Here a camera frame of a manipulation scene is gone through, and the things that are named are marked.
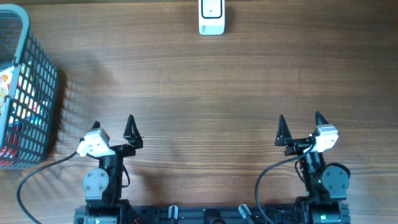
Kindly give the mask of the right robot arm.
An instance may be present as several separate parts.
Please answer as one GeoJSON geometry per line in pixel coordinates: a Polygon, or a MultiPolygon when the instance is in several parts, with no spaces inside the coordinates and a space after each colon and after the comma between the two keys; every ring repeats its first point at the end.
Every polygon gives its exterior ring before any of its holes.
{"type": "Polygon", "coordinates": [[[338,130],[320,112],[315,113],[316,128],[306,138],[294,139],[285,118],[279,116],[276,146],[284,146],[286,156],[299,156],[296,171],[307,195],[297,197],[293,204],[277,206],[277,223],[350,223],[347,189],[351,173],[343,164],[327,164],[323,153],[338,140],[338,130]]]}

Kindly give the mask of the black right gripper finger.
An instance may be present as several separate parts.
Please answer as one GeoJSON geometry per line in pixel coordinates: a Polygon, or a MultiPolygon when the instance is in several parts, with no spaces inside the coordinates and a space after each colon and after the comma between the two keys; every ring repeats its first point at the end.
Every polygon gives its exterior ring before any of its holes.
{"type": "Polygon", "coordinates": [[[317,126],[329,124],[329,122],[323,117],[323,115],[319,111],[315,112],[315,122],[317,126]]]}
{"type": "Polygon", "coordinates": [[[284,115],[279,116],[279,125],[275,137],[275,146],[288,146],[292,144],[292,135],[285,121],[284,115]]]}

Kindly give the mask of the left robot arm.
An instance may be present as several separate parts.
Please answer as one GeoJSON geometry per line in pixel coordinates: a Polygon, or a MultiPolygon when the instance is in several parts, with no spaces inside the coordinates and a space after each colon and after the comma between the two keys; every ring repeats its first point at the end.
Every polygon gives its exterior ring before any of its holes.
{"type": "Polygon", "coordinates": [[[128,175],[124,158],[136,155],[143,140],[133,115],[129,115],[124,130],[125,144],[110,146],[110,137],[96,121],[80,139],[77,153],[98,160],[97,168],[89,170],[82,181],[86,205],[76,209],[75,223],[140,223],[129,200],[122,199],[123,176],[128,175]]]}

